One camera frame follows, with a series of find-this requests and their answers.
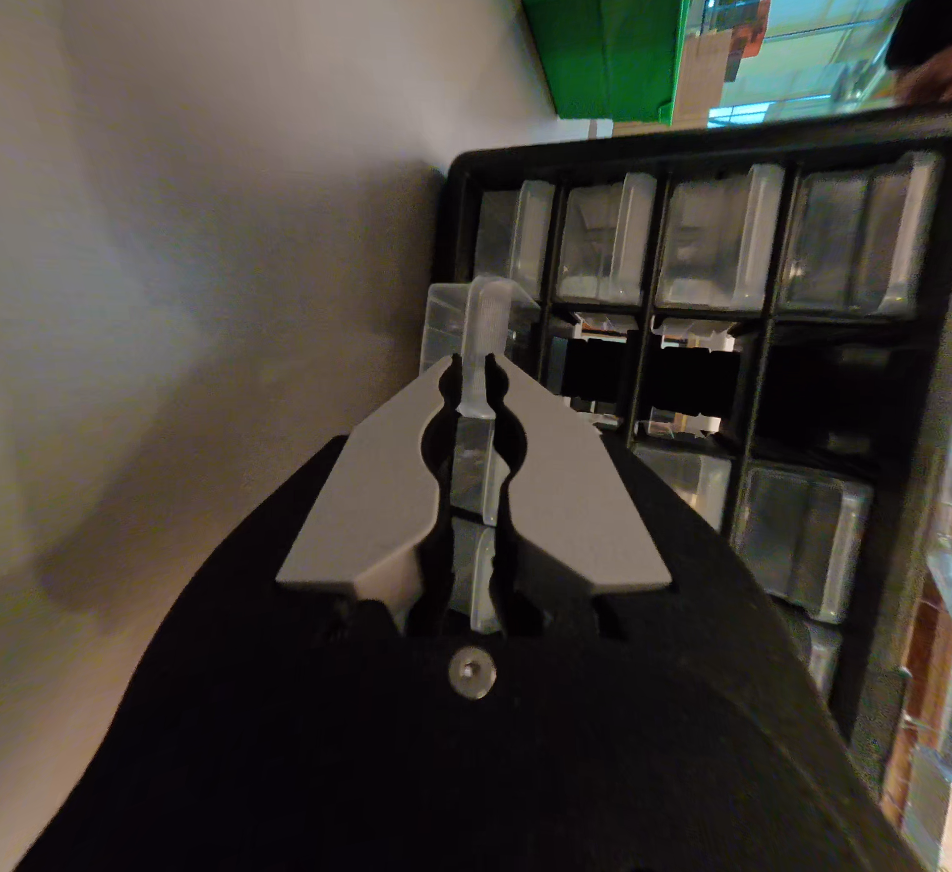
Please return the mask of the clear plastic drawer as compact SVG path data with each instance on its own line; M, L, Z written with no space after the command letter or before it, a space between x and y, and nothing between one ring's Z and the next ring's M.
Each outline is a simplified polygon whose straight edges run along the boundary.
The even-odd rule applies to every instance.
M485 359L512 357L530 340L539 305L514 280L479 276L430 286L419 373L445 357L462 362L462 398L450 475L455 582L449 608L482 635L501 631L490 595L499 497L508 467L494 449L495 414L486 397Z

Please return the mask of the green plastic box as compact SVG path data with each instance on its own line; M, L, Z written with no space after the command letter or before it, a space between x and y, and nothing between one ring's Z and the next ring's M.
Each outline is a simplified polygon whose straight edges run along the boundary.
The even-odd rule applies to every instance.
M521 0L557 117L668 126L691 0Z

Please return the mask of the person's left forearm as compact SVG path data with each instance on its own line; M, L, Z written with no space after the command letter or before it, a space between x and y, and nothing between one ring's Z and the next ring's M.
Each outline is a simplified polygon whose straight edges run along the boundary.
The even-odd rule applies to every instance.
M887 46L897 107L950 104L951 0L909 0Z

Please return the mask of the black drawer cabinet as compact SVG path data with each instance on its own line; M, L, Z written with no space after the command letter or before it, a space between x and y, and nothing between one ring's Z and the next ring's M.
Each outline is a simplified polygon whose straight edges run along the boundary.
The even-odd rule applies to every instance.
M556 181L574 175L625 175L625 170L656 159L684 160L713 153L806 151L812 148L883 147L891 143L945 144L950 147L950 107L901 108L882 113L783 122L772 126L733 125L618 138L601 142L573 142L505 150L470 152L452 164L444 189L437 229L434 277L462 282L489 271L491 256L515 250L521 232L506 238L506 226L515 222L516 200L541 198L541 248L557 241L556 195L565 190ZM879 609L872 660L858 700L849 700L844 717L830 703L832 717L846 740L854 765L874 794L881 794L887 765L893 757L898 719L909 691L908 662L904 659L913 599L922 580L924 548L950 481L950 224L942 230L942 246L949 252L949 294L941 319L937 366L928 391L927 419L922 425L914 471L902 509L894 548L895 560L887 578L884 605ZM530 340L517 349L520 365L543 380L543 351L547 333L546 309L541 299L541 274L532 271L530 295L541 307L541 321Z

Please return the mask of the group of transparent drawers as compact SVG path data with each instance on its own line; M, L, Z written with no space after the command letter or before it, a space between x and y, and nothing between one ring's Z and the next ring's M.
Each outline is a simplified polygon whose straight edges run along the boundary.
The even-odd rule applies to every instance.
M843 718L937 366L950 147L757 148L555 186L543 380L729 541Z

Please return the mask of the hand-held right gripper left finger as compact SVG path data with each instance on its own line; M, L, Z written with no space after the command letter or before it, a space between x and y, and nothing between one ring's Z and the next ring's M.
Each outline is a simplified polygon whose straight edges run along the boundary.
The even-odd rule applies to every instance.
M276 575L282 588L383 605L397 628L446 607L458 356L356 426Z

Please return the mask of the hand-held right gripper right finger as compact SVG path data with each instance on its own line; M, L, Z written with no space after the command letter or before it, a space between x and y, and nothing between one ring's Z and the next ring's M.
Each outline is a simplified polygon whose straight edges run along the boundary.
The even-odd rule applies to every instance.
M489 582L500 620L568 620L673 582L598 430L504 356L485 359L506 465Z

